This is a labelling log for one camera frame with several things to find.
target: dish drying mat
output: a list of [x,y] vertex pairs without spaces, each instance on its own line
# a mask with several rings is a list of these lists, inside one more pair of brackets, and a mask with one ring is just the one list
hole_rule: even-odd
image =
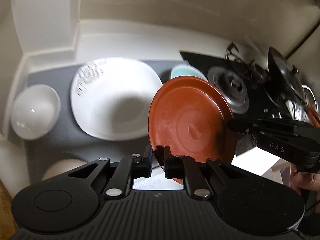
[[[169,80],[171,69],[183,61],[144,61],[160,77],[162,83]],[[118,162],[122,157],[143,154],[149,143],[148,136],[130,141],[106,141],[86,134],[77,124],[71,109],[70,88],[74,75],[83,65],[69,66],[33,73],[28,76],[28,86],[45,84],[60,97],[61,113],[56,126],[44,137],[25,141],[31,184],[41,181],[47,168],[62,159],[80,159],[91,162],[107,157]],[[153,167],[159,164],[153,158]]]

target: light blue bowl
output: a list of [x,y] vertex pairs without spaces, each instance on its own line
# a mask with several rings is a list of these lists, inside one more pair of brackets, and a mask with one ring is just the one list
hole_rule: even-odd
[[194,76],[208,81],[205,75],[203,75],[200,72],[200,70],[196,69],[195,67],[184,64],[176,65],[170,73],[170,79],[180,76]]

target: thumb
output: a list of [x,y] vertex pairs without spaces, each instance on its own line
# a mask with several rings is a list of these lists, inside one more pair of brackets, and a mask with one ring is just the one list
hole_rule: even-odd
[[320,191],[320,174],[299,172],[293,177],[296,186],[311,191]]

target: pan handle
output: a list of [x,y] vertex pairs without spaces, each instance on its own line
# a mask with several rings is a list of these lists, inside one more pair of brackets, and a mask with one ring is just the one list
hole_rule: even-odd
[[306,105],[307,116],[314,127],[320,127],[320,116],[311,105]]

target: white bowl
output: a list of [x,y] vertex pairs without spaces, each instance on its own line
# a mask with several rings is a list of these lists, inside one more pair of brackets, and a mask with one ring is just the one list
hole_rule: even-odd
[[38,139],[53,129],[60,110],[60,98],[53,88],[47,85],[28,87],[14,101],[12,128],[22,139]]
[[148,114],[162,86],[146,63],[119,57],[101,58],[74,76],[70,98],[76,122],[87,134],[111,141],[148,135]]

